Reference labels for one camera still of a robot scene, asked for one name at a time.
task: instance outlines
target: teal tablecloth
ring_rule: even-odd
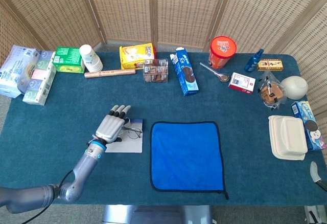
[[[119,54],[98,53],[104,70],[119,69]],[[244,74],[251,54],[237,54],[222,72]],[[158,53],[169,58],[169,53]],[[106,154],[91,174],[78,204],[126,205],[316,205],[327,204],[327,194],[311,180],[310,162],[327,179],[320,151],[304,161],[285,161],[271,153],[268,117],[292,115],[291,100],[279,110],[265,107],[257,93],[228,88],[199,65],[208,54],[189,53],[200,92],[184,97],[172,66],[169,82],[144,83],[136,75],[85,79],[82,74],[57,73],[44,107],[13,99],[0,136],[4,187],[30,187],[59,182],[72,169],[103,117],[115,104],[130,104],[128,116],[144,119],[142,154]],[[282,58],[279,80],[299,75],[296,61]],[[258,77],[261,72],[249,75]],[[155,121],[216,121],[224,159],[223,194],[158,192],[149,177],[149,133]]]

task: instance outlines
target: blue microfiber cloth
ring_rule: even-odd
[[[215,122],[156,122],[151,128],[151,184],[159,191],[225,191]]]

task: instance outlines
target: spray bottle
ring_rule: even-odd
[[[259,51],[249,59],[249,61],[247,62],[246,66],[245,66],[245,71],[247,71],[247,72],[254,71],[256,65],[258,64],[258,62],[261,59],[261,55],[263,52],[264,52],[263,49],[259,49]]]

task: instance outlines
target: rolling pin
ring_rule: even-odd
[[[135,73],[136,73],[136,69],[109,70],[109,71],[101,71],[101,72],[86,72],[84,73],[84,77],[86,78],[110,77],[110,76],[120,76],[120,75],[131,75]]]

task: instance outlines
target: floor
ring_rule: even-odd
[[[130,45],[129,42],[111,42],[99,46],[97,51],[117,51],[120,45]],[[158,51],[174,51],[172,46],[160,46]],[[10,105],[10,98],[0,95],[0,132]],[[0,224],[22,223],[39,210],[21,214],[10,214],[5,207],[0,208]],[[306,224],[305,211],[303,207],[213,207],[214,219],[217,223],[233,224]],[[103,213],[103,206],[99,205],[61,205],[53,204],[41,216],[31,223],[100,223]]]

